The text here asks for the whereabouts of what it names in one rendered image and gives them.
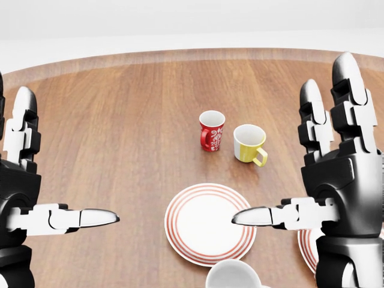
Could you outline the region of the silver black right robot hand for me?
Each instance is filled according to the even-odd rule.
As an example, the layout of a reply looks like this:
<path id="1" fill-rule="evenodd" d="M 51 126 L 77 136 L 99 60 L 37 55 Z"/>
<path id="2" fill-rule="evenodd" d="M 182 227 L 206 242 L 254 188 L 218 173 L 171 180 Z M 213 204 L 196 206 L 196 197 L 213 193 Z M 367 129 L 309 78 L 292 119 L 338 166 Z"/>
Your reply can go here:
<path id="1" fill-rule="evenodd" d="M 306 197 L 284 199 L 276 207 L 236 213 L 232 223 L 276 229 L 320 228 L 328 236 L 370 238 L 382 229 L 382 152 L 370 91 L 349 52 L 332 66 L 334 106 L 325 110 L 317 83 L 300 91 L 299 141 L 305 147 L 301 169 Z"/>

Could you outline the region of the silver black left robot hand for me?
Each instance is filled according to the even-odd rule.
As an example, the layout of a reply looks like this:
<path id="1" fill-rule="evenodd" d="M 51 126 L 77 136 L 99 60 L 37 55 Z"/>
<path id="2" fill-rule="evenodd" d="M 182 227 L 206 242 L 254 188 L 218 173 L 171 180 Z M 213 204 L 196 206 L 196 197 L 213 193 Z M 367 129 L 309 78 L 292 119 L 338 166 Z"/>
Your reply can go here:
<path id="1" fill-rule="evenodd" d="M 40 151 L 37 99 L 27 87 L 19 88 L 10 119 L 4 118 L 4 83 L 0 73 L 0 249 L 21 246 L 29 236 L 63 235 L 81 228 L 104 226 L 119 216 L 103 209 L 72 210 L 66 204 L 37 202 L 41 176 L 35 154 Z"/>

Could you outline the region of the white plate with red rings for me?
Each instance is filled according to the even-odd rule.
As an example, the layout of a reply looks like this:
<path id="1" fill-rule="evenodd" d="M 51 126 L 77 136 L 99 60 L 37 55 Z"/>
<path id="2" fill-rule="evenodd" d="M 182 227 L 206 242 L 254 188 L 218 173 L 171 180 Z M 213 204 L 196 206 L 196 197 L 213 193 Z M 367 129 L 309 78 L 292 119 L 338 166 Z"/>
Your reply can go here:
<path id="1" fill-rule="evenodd" d="M 323 236 L 323 232 L 319 228 L 299 230 L 297 233 L 300 252 L 305 263 L 314 274 L 319 261 L 316 241 L 321 236 Z"/>
<path id="2" fill-rule="evenodd" d="M 166 238 L 182 258 L 200 266 L 240 259 L 253 246 L 257 229 L 233 224 L 232 217 L 249 206 L 241 194 L 225 185 L 189 186 L 166 209 Z"/>

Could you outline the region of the yellow and white mug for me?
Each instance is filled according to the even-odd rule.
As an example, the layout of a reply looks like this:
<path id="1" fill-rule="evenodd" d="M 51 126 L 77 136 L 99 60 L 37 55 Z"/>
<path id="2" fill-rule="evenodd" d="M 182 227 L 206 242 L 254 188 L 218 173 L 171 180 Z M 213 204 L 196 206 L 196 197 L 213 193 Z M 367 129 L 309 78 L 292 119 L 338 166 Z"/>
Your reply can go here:
<path id="1" fill-rule="evenodd" d="M 266 133 L 259 126 L 243 124 L 233 131 L 234 155 L 243 163 L 255 163 L 263 167 L 268 159 L 268 153 L 263 149 Z"/>

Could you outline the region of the red patterned mug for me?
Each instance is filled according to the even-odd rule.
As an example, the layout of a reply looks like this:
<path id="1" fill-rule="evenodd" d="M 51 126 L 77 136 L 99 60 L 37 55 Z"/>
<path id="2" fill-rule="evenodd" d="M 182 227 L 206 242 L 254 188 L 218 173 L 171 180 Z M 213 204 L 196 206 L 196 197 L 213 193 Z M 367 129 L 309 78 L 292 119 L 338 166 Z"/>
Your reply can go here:
<path id="1" fill-rule="evenodd" d="M 226 117 L 219 111 L 207 110 L 200 114 L 200 144 L 207 152 L 218 151 Z"/>

